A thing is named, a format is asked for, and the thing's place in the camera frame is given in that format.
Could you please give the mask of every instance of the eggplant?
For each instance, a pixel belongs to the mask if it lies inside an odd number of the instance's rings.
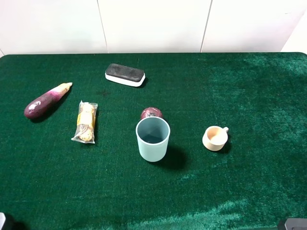
[[[35,119],[43,115],[68,92],[72,83],[63,83],[32,101],[24,110],[25,117]]]

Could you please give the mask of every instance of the whiteboard eraser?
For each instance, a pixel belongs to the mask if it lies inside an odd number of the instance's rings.
[[[141,69],[112,63],[106,69],[106,79],[123,85],[139,87],[145,80],[145,73]]]

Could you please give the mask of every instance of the red onion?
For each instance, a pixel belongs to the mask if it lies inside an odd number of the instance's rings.
[[[148,107],[146,109],[143,110],[142,114],[141,114],[141,120],[149,117],[149,116],[157,116],[160,118],[163,118],[163,115],[160,111],[160,109],[154,108],[154,107]]]

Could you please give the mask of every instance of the small cup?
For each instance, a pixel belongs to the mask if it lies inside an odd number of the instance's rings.
[[[149,116],[136,126],[140,155],[147,161],[156,162],[165,154],[170,135],[168,123],[157,116]]]
[[[202,137],[203,145],[211,151],[220,150],[228,140],[228,130],[227,127],[210,126]]]

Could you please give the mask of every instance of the white wall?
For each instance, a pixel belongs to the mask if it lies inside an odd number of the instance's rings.
[[[302,52],[307,54],[307,12],[284,45],[283,52]]]
[[[0,49],[4,54],[279,52],[306,4],[307,0],[1,0]],[[306,31],[306,23],[300,27]],[[293,34],[287,50],[305,46],[301,36],[302,32]]]
[[[213,0],[202,52],[279,52],[306,0]]]
[[[103,53],[96,0],[1,0],[4,54]]]
[[[111,53],[199,52],[211,0],[98,0]]]

